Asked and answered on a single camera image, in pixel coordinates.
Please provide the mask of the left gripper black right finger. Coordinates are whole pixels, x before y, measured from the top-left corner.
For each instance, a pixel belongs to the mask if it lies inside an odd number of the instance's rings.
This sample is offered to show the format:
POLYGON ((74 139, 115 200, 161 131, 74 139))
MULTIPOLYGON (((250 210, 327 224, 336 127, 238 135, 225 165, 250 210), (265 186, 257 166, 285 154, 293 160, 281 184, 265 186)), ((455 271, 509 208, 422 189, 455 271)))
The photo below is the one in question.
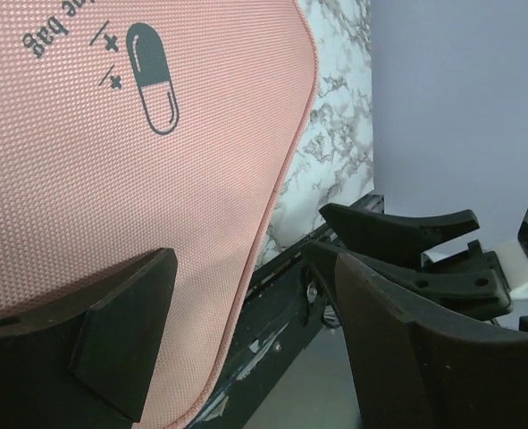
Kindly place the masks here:
POLYGON ((365 428, 528 428, 528 332, 474 320, 349 254, 335 278, 365 428))

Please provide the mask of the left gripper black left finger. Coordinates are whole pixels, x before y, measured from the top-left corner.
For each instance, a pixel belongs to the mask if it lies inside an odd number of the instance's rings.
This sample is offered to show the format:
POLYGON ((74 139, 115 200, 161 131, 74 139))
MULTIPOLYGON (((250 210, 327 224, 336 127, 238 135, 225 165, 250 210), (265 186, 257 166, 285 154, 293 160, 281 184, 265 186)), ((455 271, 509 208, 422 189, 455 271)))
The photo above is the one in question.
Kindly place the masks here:
POLYGON ((0 319, 0 428, 130 428, 143 416, 178 269, 160 248, 0 319))

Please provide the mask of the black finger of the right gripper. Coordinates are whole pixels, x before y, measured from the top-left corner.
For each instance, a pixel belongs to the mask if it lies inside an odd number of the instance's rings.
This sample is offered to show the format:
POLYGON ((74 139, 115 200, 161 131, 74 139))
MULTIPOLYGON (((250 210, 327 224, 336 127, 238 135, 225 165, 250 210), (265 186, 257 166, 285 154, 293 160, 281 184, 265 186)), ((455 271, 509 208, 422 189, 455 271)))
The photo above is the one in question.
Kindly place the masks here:
MULTIPOLYGON (((340 316, 335 282, 337 257, 346 250, 334 244, 310 241, 301 253, 340 316)), ((371 257, 351 254, 397 285, 476 320, 490 320, 512 311, 510 287, 495 252, 482 250, 475 240, 468 250, 437 262, 427 260, 416 271, 371 257)))
POLYGON ((405 217, 330 203, 320 214, 346 248, 398 266, 420 266, 423 252, 480 228, 469 209, 405 217))

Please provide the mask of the pink medicine kit case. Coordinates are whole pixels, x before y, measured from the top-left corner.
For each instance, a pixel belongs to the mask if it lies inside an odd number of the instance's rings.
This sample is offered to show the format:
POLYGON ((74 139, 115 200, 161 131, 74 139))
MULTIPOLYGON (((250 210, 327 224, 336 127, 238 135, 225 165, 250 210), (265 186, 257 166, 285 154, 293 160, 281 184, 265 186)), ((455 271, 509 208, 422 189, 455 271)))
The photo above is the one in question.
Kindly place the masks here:
POLYGON ((172 249, 130 428, 188 426, 222 372, 318 80, 297 1, 0 1, 0 319, 172 249))

